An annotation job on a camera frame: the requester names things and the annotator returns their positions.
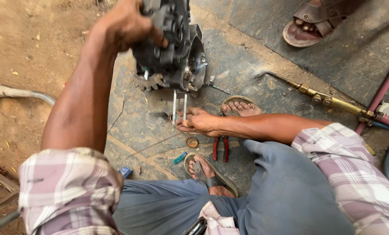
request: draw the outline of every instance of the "red tool handle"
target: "red tool handle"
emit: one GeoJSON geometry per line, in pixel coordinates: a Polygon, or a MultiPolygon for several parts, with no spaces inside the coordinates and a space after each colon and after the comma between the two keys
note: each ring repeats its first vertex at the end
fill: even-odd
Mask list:
{"type": "Polygon", "coordinates": [[[219,136],[213,141],[213,160],[218,160],[217,158],[217,146],[219,142],[219,136]]]}
{"type": "Polygon", "coordinates": [[[223,161],[228,161],[228,156],[229,156],[228,136],[223,137],[223,143],[225,145],[223,161]]]}

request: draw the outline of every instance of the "checkered sleeve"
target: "checkered sleeve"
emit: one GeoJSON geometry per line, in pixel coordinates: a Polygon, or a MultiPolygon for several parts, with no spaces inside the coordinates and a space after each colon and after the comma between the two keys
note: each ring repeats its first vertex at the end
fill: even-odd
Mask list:
{"type": "Polygon", "coordinates": [[[389,235],[389,181],[374,166],[361,136],[333,123],[302,130],[292,147],[321,169],[356,234],[389,235]]]}
{"type": "Polygon", "coordinates": [[[102,153],[44,150],[20,166],[19,182],[28,234],[117,234],[121,182],[102,153]]]}

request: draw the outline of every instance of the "forearm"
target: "forearm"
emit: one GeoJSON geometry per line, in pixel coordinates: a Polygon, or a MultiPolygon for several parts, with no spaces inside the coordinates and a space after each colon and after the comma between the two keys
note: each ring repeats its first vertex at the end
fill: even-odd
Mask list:
{"type": "Polygon", "coordinates": [[[113,66],[107,29],[92,29],[77,66],[48,118],[41,149],[89,147],[104,151],[113,66]]]}
{"type": "Polygon", "coordinates": [[[276,141],[291,145],[303,129],[323,128],[332,122],[313,120],[291,114],[262,114],[251,117],[217,117],[219,135],[257,141],[276,141]]]}

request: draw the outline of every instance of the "gear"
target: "gear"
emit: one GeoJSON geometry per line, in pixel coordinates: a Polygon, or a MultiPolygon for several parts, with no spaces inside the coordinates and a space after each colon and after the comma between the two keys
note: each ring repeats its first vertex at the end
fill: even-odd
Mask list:
{"type": "Polygon", "coordinates": [[[139,87],[141,91],[147,90],[151,92],[163,87],[163,76],[161,74],[154,74],[148,80],[145,80],[144,77],[135,75],[134,82],[135,88],[139,87]]]}

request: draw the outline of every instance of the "trouser leg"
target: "trouser leg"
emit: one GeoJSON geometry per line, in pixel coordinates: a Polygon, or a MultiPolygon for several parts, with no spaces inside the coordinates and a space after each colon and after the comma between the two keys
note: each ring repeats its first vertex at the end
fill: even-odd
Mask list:
{"type": "Polygon", "coordinates": [[[241,234],[354,234],[319,168],[276,142],[241,141],[257,159],[249,195],[237,212],[241,234]]]}
{"type": "Polygon", "coordinates": [[[199,180],[126,180],[113,214],[118,229],[126,235],[181,235],[200,214],[208,201],[224,214],[235,214],[224,196],[210,195],[199,180]]]}

